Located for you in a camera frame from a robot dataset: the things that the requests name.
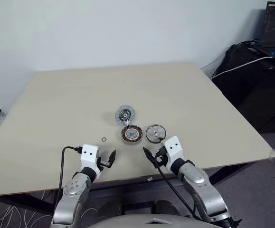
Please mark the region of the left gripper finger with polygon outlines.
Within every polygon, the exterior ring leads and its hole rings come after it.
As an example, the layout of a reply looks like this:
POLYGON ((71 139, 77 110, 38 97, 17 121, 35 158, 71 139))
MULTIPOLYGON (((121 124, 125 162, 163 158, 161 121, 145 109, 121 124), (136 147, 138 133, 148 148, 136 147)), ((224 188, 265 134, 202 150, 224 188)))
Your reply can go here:
POLYGON ((111 167, 115 161, 115 157, 116 157, 116 150, 114 150, 110 156, 109 156, 109 160, 108 160, 108 167, 111 167))

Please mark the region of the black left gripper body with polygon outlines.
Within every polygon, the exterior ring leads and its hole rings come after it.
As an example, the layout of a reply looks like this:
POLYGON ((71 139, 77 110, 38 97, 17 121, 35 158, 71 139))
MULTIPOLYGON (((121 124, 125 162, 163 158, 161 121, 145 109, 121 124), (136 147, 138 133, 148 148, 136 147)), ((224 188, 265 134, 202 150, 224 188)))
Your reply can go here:
POLYGON ((97 165, 97 167, 98 167, 99 170, 103 170, 104 167, 106 167, 106 168, 110 168, 111 167, 110 161, 104 161, 104 160, 102 160, 101 157, 97 158, 96 165, 97 165))

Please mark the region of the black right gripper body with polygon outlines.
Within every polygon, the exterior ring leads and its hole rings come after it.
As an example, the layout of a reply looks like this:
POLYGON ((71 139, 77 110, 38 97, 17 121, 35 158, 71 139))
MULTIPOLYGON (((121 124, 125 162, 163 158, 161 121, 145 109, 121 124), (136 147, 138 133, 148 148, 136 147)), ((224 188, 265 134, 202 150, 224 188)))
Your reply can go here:
POLYGON ((162 146, 154 156, 154 163, 156 167, 166 166, 168 163, 167 150, 165 146, 162 146))

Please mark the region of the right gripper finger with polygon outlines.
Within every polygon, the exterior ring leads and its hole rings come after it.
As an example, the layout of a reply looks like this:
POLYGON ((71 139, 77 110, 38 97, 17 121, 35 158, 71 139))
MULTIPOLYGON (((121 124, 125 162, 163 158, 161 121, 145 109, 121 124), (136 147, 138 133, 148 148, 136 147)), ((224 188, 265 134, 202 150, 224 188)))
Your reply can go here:
POLYGON ((153 164, 153 166, 156 168, 157 167, 157 164, 156 164, 156 158, 153 157, 152 153, 150 152, 149 149, 143 147, 143 151, 144 151, 144 154, 146 156, 146 158, 153 164))

